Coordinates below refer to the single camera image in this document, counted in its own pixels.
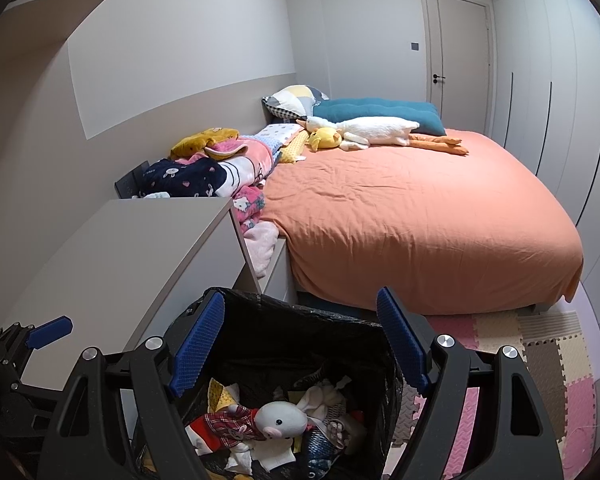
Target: yellow duck plush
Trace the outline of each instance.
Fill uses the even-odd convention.
[[[337,148],[342,143],[342,136],[335,128],[320,128],[309,136],[306,143],[311,147],[311,151],[315,153],[318,149]]]

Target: checkered pillow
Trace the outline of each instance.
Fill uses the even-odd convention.
[[[305,120],[314,114],[314,106],[329,98],[319,90],[306,85],[288,86],[262,102],[267,110],[286,121]]]

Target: white wardrobe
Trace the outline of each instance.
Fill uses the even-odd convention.
[[[588,0],[494,0],[494,12],[492,137],[576,224],[600,324],[600,17]]]

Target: pillow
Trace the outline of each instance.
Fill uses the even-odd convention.
[[[264,142],[271,148],[272,153],[276,153],[282,146],[288,145],[302,129],[302,126],[297,123],[270,124],[261,129],[253,138]]]
[[[436,137],[446,135],[436,105],[410,101],[387,101],[385,99],[334,99],[314,107],[314,116],[341,123],[360,117],[398,117],[420,123],[417,134]]]
[[[298,133],[288,146],[285,146],[280,150],[280,164],[295,164],[296,158],[302,155],[304,144],[308,138],[309,133],[306,130],[302,130]]]
[[[327,99],[326,95],[311,86],[295,85],[263,98],[262,102],[275,117],[295,121],[312,116],[314,106]]]

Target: foam puzzle mat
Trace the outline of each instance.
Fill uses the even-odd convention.
[[[555,431],[566,480],[575,478],[592,454],[596,396],[587,346],[574,312],[520,316],[516,312],[427,317],[438,333],[450,334],[466,348],[497,352],[518,349],[534,378]],[[475,419],[478,389],[467,391],[445,478],[462,471]],[[394,446],[408,444],[425,400],[405,385]]]

